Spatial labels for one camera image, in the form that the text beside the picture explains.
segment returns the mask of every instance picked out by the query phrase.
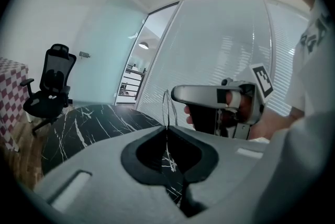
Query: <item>wooden floor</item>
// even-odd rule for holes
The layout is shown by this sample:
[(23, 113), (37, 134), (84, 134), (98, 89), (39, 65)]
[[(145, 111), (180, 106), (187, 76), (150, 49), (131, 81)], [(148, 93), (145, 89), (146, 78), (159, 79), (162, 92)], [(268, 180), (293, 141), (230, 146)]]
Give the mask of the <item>wooden floor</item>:
[(26, 114), (23, 113), (20, 120), (15, 124), (12, 136), (19, 146), (19, 152), (7, 150), (3, 140), (0, 139), (0, 151), (3, 153), (15, 179), (30, 189), (33, 189), (36, 183), (43, 178), (41, 168), (42, 149), (47, 139), (50, 124), (37, 130), (36, 137), (31, 133), (31, 129), (41, 121), (40, 118), (35, 118), (32, 123), (29, 123)]

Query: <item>red and white checkered tablecloth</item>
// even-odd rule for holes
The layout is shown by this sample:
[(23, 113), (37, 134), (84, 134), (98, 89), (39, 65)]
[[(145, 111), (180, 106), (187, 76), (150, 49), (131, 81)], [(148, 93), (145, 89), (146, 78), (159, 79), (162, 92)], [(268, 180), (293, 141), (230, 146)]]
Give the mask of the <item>red and white checkered tablecloth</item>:
[(23, 114), (28, 89), (20, 83), (27, 78), (28, 67), (6, 58), (0, 58), (0, 136), (9, 150), (18, 151), (10, 132)]

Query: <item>chair headrest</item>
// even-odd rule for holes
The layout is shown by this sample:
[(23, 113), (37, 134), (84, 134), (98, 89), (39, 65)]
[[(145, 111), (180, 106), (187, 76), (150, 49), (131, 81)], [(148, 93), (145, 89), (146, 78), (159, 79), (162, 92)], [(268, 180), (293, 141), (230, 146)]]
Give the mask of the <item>chair headrest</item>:
[(56, 43), (48, 51), (49, 51), (49, 55), (54, 55), (55, 57), (69, 59), (69, 47), (63, 44)]

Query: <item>forearm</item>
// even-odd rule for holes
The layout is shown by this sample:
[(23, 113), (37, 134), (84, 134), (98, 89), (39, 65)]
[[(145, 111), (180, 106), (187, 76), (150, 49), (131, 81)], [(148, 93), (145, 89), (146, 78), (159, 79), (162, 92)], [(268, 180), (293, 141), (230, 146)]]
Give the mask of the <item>forearm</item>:
[(273, 134), (284, 128), (289, 128), (297, 119), (303, 117), (303, 112), (292, 108), (290, 115), (281, 116), (269, 108), (264, 110), (261, 120), (251, 127), (249, 139), (265, 137), (271, 139)]

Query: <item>white t-shirt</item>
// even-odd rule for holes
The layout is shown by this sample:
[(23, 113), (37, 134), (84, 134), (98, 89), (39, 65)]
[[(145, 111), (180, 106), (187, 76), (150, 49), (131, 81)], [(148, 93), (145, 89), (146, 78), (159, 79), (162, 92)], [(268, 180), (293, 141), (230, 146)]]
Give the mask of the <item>white t-shirt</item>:
[(286, 103), (305, 116), (335, 109), (334, 34), (334, 22), (323, 0), (315, 0), (308, 28), (295, 49), (286, 95)]

